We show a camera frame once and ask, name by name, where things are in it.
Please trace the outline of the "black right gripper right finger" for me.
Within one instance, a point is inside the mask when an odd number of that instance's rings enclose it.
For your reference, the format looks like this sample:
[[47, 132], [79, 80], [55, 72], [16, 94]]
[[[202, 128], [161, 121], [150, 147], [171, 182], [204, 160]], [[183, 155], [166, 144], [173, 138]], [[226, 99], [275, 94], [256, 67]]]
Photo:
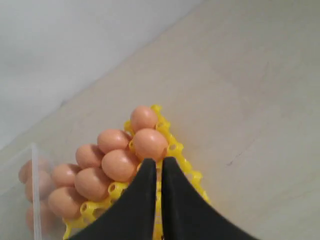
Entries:
[[174, 157], [162, 164], [161, 214], [165, 240], [251, 240], [212, 208], [188, 181]]

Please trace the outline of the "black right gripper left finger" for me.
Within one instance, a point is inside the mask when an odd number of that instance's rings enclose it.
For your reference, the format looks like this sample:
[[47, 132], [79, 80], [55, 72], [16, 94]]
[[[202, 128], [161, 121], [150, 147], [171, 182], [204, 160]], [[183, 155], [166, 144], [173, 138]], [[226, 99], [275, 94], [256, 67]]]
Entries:
[[135, 178], [121, 197], [96, 221], [71, 240], [151, 240], [157, 192], [153, 159], [144, 159]]

